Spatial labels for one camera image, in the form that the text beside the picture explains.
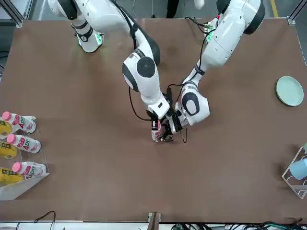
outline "cable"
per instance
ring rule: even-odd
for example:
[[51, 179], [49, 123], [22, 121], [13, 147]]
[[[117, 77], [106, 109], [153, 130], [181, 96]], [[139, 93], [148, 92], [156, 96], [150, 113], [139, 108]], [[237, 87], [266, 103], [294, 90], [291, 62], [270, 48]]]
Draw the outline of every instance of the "cable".
[[135, 1], [136, 1], [136, 0], [133, 0], [133, 7], [132, 7], [132, 10], [133, 10], [134, 15], [138, 18], [138, 16], [136, 15], [136, 13], [135, 13], [135, 11], [134, 11], [134, 4], [135, 4]]
[[204, 31], [201, 29], [201, 27], [204, 27], [205, 24], [207, 24], [208, 22], [205, 22], [205, 23], [201, 24], [201, 23], [197, 22], [195, 18], [193, 19], [193, 18], [191, 18], [191, 17], [185, 17], [185, 19], [190, 19], [194, 24], [197, 25], [198, 29], [199, 29], [203, 34], [206, 33], [206, 32], [204, 32]]
[[151, 119], [145, 119], [145, 118], [141, 118], [139, 115], [137, 115], [137, 113], [135, 112], [134, 110], [134, 107], [133, 107], [133, 103], [132, 103], [132, 99], [131, 99], [131, 92], [130, 92], [131, 88], [129, 87], [129, 98], [130, 98], [130, 104], [131, 104], [131, 107], [134, 111], [134, 114], [142, 121], [151, 121]]
[[185, 139], [185, 140], [184, 140], [184, 138], [182, 137], [181, 130], [180, 130], [180, 135], [181, 135], [181, 138], [182, 138], [183, 143], [186, 143], [186, 142], [188, 141], [188, 129], [186, 128], [186, 139]]
[[235, 230], [237, 229], [239, 226], [241, 226], [241, 224], [238, 224], [237, 226], [235, 226], [234, 228], [232, 228], [233, 226], [235, 226], [235, 224], [231, 225], [229, 230]]
[[193, 227], [193, 229], [196, 230], [196, 228], [195, 228], [192, 224], [190, 224], [190, 228], [191, 228], [191, 227]]
[[[213, 29], [213, 30], [211, 30], [211, 31], [209, 31], [209, 32], [207, 32], [207, 33], [205, 33], [206, 36], [205, 36], [205, 38], [204, 38], [204, 40], [202, 41], [202, 44], [201, 44], [200, 64], [198, 65], [198, 68], [199, 68], [199, 69], [201, 69], [201, 55], [202, 55], [203, 45], [205, 44], [205, 41], [206, 41], [207, 36], [208, 36], [211, 32], [213, 32], [213, 31], [215, 31], [215, 30], [216, 30], [216, 29]], [[195, 78], [196, 74], [197, 74], [197, 72], [195, 72], [195, 74], [193, 75], [193, 77], [191, 77], [191, 79], [190, 79], [189, 81], [191, 81], [193, 78]], [[178, 97], [177, 97], [176, 102], [178, 101], [178, 99], [179, 99], [179, 97], [180, 97], [180, 95], [181, 95], [183, 86], [184, 86], [185, 84], [187, 84], [187, 83], [188, 83], [188, 82], [186, 82], [186, 83], [184, 83], [184, 84], [181, 85], [180, 93], [179, 93], [179, 95], [178, 95]]]
[[42, 218], [48, 216], [50, 213], [53, 213], [53, 221], [51, 222], [50, 225], [50, 230], [52, 229], [52, 225], [53, 223], [56, 221], [56, 212], [55, 211], [49, 211], [47, 212], [45, 215], [41, 216], [40, 218], [37, 218], [36, 220], [34, 220], [34, 223], [36, 224], [37, 222], [39, 222]]
[[123, 17], [125, 18], [128, 26], [129, 26], [129, 29], [130, 29], [130, 33], [131, 33], [131, 36], [132, 36], [132, 39], [133, 39], [133, 47], [134, 49], [136, 49], [136, 39], [135, 39], [135, 32], [133, 31], [133, 28], [132, 28], [132, 25], [131, 25], [131, 22], [130, 20], [128, 19], [127, 15], [125, 14], [125, 12], [123, 11], [122, 7], [120, 7], [115, 0], [111, 0], [113, 2], [113, 4], [120, 10], [121, 14], [123, 15]]

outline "green plate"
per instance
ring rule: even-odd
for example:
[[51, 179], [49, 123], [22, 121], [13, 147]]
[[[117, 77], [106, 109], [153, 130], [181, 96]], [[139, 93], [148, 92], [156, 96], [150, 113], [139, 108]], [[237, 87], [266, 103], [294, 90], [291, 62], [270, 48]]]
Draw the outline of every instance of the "green plate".
[[304, 99], [304, 91], [301, 84], [290, 76], [279, 78], [276, 92], [279, 99], [289, 106], [298, 106]]

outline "black cable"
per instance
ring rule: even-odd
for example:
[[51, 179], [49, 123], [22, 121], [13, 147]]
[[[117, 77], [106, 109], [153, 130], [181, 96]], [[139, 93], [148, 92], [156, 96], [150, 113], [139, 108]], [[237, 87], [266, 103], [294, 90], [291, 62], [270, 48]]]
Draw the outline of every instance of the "black cable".
[[[201, 44], [201, 54], [200, 54], [200, 64], [198, 65], [198, 68], [199, 68], [199, 69], [201, 69], [201, 55], [202, 55], [203, 45], [205, 44], [205, 41], [206, 41], [207, 36], [208, 36], [211, 32], [213, 32], [214, 30], [216, 30], [216, 29], [213, 29], [213, 30], [209, 31], [208, 33], [206, 33], [206, 36], [205, 36], [204, 40], [202, 41], [202, 44]], [[197, 74], [197, 72], [195, 72], [195, 74], [193, 75], [193, 77], [191, 77], [190, 80], [192, 80], [192, 79], [196, 76], [196, 74]], [[182, 84], [181, 89], [180, 89], [180, 93], [179, 93], [179, 95], [178, 95], [178, 97], [177, 97], [176, 102], [178, 101], [178, 99], [179, 99], [179, 97], [180, 97], [180, 95], [181, 95], [183, 86], [184, 86], [185, 84], [187, 84], [187, 83], [188, 83], [188, 82]]]
[[53, 221], [51, 222], [50, 225], [50, 230], [52, 229], [52, 225], [53, 223], [56, 221], [56, 212], [55, 211], [49, 211], [47, 212], [45, 215], [41, 216], [40, 218], [37, 218], [36, 220], [34, 220], [34, 223], [36, 224], [37, 222], [39, 222], [42, 218], [48, 216], [50, 213], [53, 213]]
[[170, 86], [182, 86], [182, 84], [169, 84], [169, 85], [167, 86], [167, 89], [168, 89]]
[[194, 230], [197, 230], [192, 224], [190, 224], [190, 227], [193, 227]]
[[206, 33], [206, 32], [204, 32], [204, 30], [201, 29], [201, 27], [204, 27], [205, 24], [207, 24], [208, 22], [205, 22], [205, 23], [201, 24], [201, 23], [197, 22], [195, 18], [192, 19], [191, 17], [185, 17], [185, 19], [190, 19], [194, 24], [197, 25], [197, 27], [199, 28], [199, 30], [200, 30], [203, 34]]
[[128, 19], [127, 15], [125, 14], [125, 12], [123, 11], [122, 7], [119, 6], [117, 3], [116, 3], [116, 0], [111, 0], [113, 2], [113, 4], [120, 10], [121, 14], [123, 15], [123, 17], [125, 18], [128, 26], [129, 26], [129, 29], [130, 29], [130, 34], [132, 36], [132, 39], [133, 39], [133, 47], [134, 49], [136, 49], [136, 39], [135, 39], [135, 33], [133, 32], [133, 27], [131, 25], [131, 22], [130, 20]]
[[131, 104], [131, 107], [134, 111], [134, 114], [142, 121], [151, 121], [151, 119], [144, 119], [144, 118], [141, 118], [139, 115], [137, 115], [137, 113], [135, 112], [134, 110], [134, 107], [133, 107], [133, 103], [132, 103], [132, 99], [131, 99], [131, 92], [130, 92], [131, 88], [129, 87], [129, 98], [130, 98], [130, 104]]
[[265, 226], [263, 224], [247, 224], [243, 230], [247, 230], [249, 228], [255, 228], [257, 230], [267, 230], [269, 226]]
[[180, 135], [181, 135], [181, 139], [182, 139], [183, 143], [186, 143], [188, 141], [188, 129], [186, 128], [186, 139], [185, 140], [182, 137], [181, 130], [180, 130]]
[[196, 25], [199, 26], [204, 26], [204, 24], [206, 23], [199, 23], [198, 21], [196, 21], [195, 19], [191, 18], [191, 17], [184, 17], [185, 19], [190, 19], [192, 22], [194, 22]]
[[239, 226], [241, 226], [240, 224], [238, 224], [237, 226], [235, 226], [233, 229], [232, 229], [232, 227], [233, 227], [234, 225], [232, 225], [231, 227], [230, 227], [230, 229], [229, 230], [235, 230], [235, 229], [237, 229]]

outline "wire rack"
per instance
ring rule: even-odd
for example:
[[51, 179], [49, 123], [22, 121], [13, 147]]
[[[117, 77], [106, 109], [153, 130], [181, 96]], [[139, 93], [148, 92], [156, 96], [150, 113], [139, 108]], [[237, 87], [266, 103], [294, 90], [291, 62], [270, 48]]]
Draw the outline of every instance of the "wire rack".
[[[304, 146], [302, 146], [293, 160], [291, 161], [290, 164], [302, 160], [304, 158], [307, 158], [307, 152], [305, 151]], [[307, 193], [307, 180], [297, 180], [294, 178], [294, 176], [291, 174], [289, 167], [290, 164], [288, 165], [287, 169], [282, 175], [283, 180], [289, 185], [291, 190], [300, 198], [303, 199], [305, 194]]]

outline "pink bottle cap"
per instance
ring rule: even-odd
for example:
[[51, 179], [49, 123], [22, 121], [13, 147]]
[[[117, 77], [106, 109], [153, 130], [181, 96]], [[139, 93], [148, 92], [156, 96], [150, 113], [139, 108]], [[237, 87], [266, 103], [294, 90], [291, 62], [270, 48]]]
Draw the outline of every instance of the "pink bottle cap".
[[15, 143], [17, 137], [14, 134], [9, 134], [8, 137], [6, 138], [6, 141], [9, 142], [10, 144]]
[[14, 173], [19, 173], [22, 169], [23, 165], [20, 162], [16, 162], [13, 164], [12, 170]]
[[8, 111], [6, 111], [2, 114], [2, 119], [5, 120], [5, 121], [9, 121], [11, 119], [11, 117], [12, 117], [12, 114]]

